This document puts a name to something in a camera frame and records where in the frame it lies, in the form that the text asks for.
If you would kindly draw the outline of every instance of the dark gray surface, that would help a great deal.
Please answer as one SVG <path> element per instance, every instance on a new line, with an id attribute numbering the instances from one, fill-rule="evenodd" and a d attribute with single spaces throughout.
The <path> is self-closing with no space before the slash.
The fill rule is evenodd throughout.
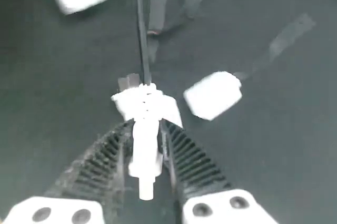
<path id="1" fill-rule="evenodd" d="M 132 0 L 62 16 L 53 0 L 0 0 L 0 214 L 41 194 L 98 135 L 121 121 L 110 95 L 139 67 Z M 168 0 L 167 19 L 183 0 Z M 161 42 L 153 80 L 177 98 L 185 127 L 280 223 L 337 219 L 337 4 L 334 0 L 205 0 L 198 19 Z M 311 32 L 243 83 L 212 122 L 182 92 L 262 55 L 302 13 Z M 127 193 L 126 223 L 173 222 L 168 177 L 154 202 Z"/>

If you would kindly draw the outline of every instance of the cable connector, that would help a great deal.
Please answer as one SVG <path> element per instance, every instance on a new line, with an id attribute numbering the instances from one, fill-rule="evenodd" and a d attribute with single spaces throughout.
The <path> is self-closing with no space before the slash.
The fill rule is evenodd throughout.
<path id="1" fill-rule="evenodd" d="M 158 151 L 159 121 L 167 119 L 182 127 L 176 101 L 157 90 L 155 84 L 130 87 L 113 95 L 124 120 L 134 119 L 133 154 L 129 175 L 139 178 L 139 197 L 153 199 L 155 178 L 162 173 L 163 155 Z"/>

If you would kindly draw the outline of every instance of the black wire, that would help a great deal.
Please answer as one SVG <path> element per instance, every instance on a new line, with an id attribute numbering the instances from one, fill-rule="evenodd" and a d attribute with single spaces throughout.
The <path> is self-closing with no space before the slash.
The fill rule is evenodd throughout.
<path id="1" fill-rule="evenodd" d="M 136 0 L 137 8 L 137 31 L 138 31 L 138 42 L 140 46 L 142 71 L 143 71 L 143 83 L 146 85 L 151 84 L 151 73 L 150 73 L 150 61 L 148 56 L 147 48 L 147 31 L 144 23 L 144 12 L 143 12 L 143 0 Z"/>

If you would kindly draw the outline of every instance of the gray ribbon cable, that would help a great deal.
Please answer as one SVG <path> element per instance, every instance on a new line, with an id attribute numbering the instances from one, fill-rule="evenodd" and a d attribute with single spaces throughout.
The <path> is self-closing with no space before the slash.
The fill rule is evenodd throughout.
<path id="1" fill-rule="evenodd" d="M 266 68 L 279 57 L 284 50 L 294 44 L 297 39 L 310 31 L 315 25 L 316 22 L 311 19 L 307 13 L 303 13 L 279 33 L 270 43 L 267 52 L 253 63 L 250 70 L 236 72 L 234 75 L 240 80 L 245 80 L 257 71 Z"/>
<path id="2" fill-rule="evenodd" d="M 150 0 L 149 30 L 163 29 L 165 23 L 166 1 L 167 0 Z M 150 60 L 153 62 L 159 47 L 159 41 L 149 37 L 147 43 Z"/>

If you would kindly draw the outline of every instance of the screw hole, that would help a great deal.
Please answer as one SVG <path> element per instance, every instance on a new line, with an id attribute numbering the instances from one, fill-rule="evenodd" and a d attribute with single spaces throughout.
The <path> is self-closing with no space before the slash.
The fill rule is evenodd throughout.
<path id="1" fill-rule="evenodd" d="M 209 205 L 204 203 L 196 204 L 193 207 L 193 214 L 197 217 L 208 217 L 212 215 L 213 211 Z"/>
<path id="2" fill-rule="evenodd" d="M 48 219 L 48 217 L 51 215 L 51 212 L 52 210 L 49 207 L 40 208 L 34 213 L 33 221 L 34 222 L 44 221 Z"/>
<path id="3" fill-rule="evenodd" d="M 87 209 L 82 209 L 74 213 L 72 217 L 73 224 L 86 224 L 90 221 L 91 212 Z"/>
<path id="4" fill-rule="evenodd" d="M 249 207 L 248 201 L 242 197 L 231 198 L 230 204 L 232 208 L 235 208 L 235 209 L 245 209 Z"/>

